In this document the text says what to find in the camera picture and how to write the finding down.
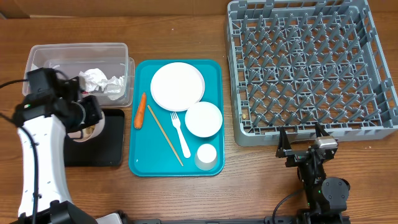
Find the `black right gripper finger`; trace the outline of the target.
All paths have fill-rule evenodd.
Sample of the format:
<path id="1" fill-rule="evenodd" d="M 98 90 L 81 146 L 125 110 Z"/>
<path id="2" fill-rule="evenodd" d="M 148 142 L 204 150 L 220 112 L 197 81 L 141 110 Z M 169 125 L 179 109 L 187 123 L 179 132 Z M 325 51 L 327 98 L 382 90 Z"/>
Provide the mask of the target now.
<path id="1" fill-rule="evenodd" d="M 279 143 L 278 143 L 278 151 L 282 151 L 284 149 L 291 150 L 291 145 L 289 139 L 287 137 L 287 133 L 284 127 L 279 128 Z"/>
<path id="2" fill-rule="evenodd" d="M 329 136 L 329 134 L 325 131 L 325 129 L 323 128 L 323 126 L 320 123 L 315 124 L 315 132 L 316 132 L 316 136 L 318 138 Z"/>

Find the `white napkin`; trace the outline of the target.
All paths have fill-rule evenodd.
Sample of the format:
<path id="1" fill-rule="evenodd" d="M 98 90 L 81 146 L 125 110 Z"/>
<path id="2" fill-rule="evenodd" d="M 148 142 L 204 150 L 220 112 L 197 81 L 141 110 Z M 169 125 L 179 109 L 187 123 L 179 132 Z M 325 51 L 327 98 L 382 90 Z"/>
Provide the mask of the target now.
<path id="1" fill-rule="evenodd" d="M 89 69 L 85 72 L 80 72 L 79 76 L 85 80 L 84 90 L 88 93 L 93 91 L 99 91 L 106 88 L 108 79 L 106 75 L 98 68 Z"/>
<path id="2" fill-rule="evenodd" d="M 117 100 L 118 98 L 122 97 L 122 94 L 125 91 L 124 81 L 124 76 L 120 76 L 118 78 L 113 76 L 108 80 L 108 83 L 104 89 L 104 93 L 110 100 Z"/>

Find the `bowl with rice and nuts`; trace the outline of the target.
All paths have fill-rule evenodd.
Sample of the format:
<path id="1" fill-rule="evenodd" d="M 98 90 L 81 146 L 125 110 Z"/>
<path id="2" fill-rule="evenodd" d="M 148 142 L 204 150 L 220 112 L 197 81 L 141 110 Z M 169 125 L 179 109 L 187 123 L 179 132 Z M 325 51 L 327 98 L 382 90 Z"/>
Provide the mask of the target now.
<path id="1" fill-rule="evenodd" d="M 101 113 L 102 119 L 95 125 L 89 126 L 81 131 L 74 133 L 68 133 L 68 137 L 76 142 L 85 142 L 89 139 L 97 137 L 105 126 L 105 115 L 104 112 Z"/>

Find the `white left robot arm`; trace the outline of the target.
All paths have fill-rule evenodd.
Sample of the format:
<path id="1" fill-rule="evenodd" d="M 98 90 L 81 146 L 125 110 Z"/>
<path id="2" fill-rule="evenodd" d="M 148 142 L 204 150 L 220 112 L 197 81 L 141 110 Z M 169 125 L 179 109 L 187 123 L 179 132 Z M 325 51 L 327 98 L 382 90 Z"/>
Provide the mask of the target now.
<path id="1" fill-rule="evenodd" d="M 73 205 L 67 187 L 64 141 L 98 124 L 103 113 L 94 96 L 82 95 L 81 79 L 59 78 L 53 68 L 27 72 L 30 93 L 15 107 L 12 123 L 22 144 L 23 193 L 19 223 L 95 223 Z"/>

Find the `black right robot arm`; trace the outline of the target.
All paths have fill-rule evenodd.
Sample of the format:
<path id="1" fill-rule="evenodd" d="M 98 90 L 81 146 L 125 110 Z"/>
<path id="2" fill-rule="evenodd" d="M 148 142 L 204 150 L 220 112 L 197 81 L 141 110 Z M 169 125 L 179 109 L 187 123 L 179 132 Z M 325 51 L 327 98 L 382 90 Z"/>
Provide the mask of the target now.
<path id="1" fill-rule="evenodd" d="M 281 218 L 284 223 L 349 223 L 342 212 L 347 209 L 350 184 L 347 180 L 327 177 L 323 163 L 334 158 L 338 143 L 320 124 L 315 125 L 316 139 L 306 151 L 294 151 L 285 128 L 279 129 L 279 144 L 275 156 L 286 158 L 286 167 L 296 167 L 303 188 L 286 196 L 275 207 L 271 222 L 277 223 L 279 207 L 288 199 L 304 192 L 308 208 L 297 211 L 296 216 Z"/>

